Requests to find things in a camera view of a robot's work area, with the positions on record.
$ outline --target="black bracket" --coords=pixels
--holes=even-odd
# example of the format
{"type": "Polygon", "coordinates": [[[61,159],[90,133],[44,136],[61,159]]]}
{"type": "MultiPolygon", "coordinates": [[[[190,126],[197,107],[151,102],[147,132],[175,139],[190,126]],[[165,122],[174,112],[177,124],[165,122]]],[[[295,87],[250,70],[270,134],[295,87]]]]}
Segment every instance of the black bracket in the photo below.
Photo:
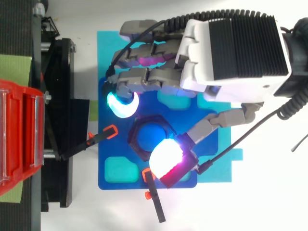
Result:
{"type": "Polygon", "coordinates": [[[157,188],[155,186],[152,173],[151,173],[151,171],[147,171],[147,172],[144,173],[144,175],[145,175],[148,187],[149,187],[150,195],[151,195],[151,198],[152,198],[153,203],[154,203],[154,207],[155,207],[155,210],[156,210],[156,214],[157,214],[159,223],[165,222],[166,218],[165,218],[165,215],[164,215],[162,204],[160,203],[160,200],[159,200],[157,188]]]}
{"type": "Polygon", "coordinates": [[[78,146],[72,148],[66,153],[61,154],[61,158],[63,160],[67,160],[68,158],[80,153],[83,150],[101,142],[104,139],[108,139],[117,135],[117,129],[115,126],[111,126],[109,129],[104,130],[102,133],[96,134],[95,136],[91,137],[87,141],[79,144],[78,146]]]}

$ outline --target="green panel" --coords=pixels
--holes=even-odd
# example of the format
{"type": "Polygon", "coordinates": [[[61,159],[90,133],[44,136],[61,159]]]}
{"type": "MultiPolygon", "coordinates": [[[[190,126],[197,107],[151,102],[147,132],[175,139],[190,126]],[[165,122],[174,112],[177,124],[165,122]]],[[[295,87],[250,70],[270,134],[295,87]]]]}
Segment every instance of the green panel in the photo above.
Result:
{"type": "Polygon", "coordinates": [[[134,183],[138,178],[138,166],[130,162],[126,157],[116,156],[105,160],[105,180],[107,182],[134,183]]]}

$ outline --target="bolt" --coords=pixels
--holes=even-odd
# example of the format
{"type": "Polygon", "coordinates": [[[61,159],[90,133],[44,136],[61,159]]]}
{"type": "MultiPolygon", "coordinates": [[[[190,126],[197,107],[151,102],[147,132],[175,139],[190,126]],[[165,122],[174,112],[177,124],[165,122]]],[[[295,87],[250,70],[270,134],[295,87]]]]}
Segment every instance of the bolt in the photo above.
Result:
{"type": "Polygon", "coordinates": [[[43,3],[38,2],[37,4],[35,4],[35,6],[33,7],[33,15],[38,18],[42,18],[45,16],[45,7],[43,3]]]}
{"type": "Polygon", "coordinates": [[[71,52],[76,53],[76,45],[75,44],[71,45],[71,52]]]}
{"type": "Polygon", "coordinates": [[[51,100],[51,95],[49,95],[49,92],[46,91],[44,94],[45,104],[49,104],[49,101],[51,100]]]}

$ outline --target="hexagonal nut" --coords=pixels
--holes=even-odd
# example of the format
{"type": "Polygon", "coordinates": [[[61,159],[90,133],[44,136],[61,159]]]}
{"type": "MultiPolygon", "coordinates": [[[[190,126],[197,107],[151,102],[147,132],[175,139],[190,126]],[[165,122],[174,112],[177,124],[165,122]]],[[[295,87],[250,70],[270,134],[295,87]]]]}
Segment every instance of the hexagonal nut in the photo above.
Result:
{"type": "Polygon", "coordinates": [[[130,131],[128,132],[128,144],[143,161],[149,161],[152,153],[143,150],[138,144],[138,133],[146,124],[160,125],[166,133],[166,139],[173,138],[177,134],[174,128],[161,115],[150,115],[136,118],[130,131]]]}

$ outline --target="black heat sink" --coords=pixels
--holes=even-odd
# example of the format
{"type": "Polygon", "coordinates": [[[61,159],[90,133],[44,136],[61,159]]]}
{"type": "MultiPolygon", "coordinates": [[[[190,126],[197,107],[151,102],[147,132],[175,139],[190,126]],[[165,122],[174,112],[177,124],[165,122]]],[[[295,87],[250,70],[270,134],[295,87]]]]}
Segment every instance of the black heat sink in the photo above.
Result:
{"type": "Polygon", "coordinates": [[[288,74],[273,16],[213,20],[209,30],[214,80],[288,74]]]}

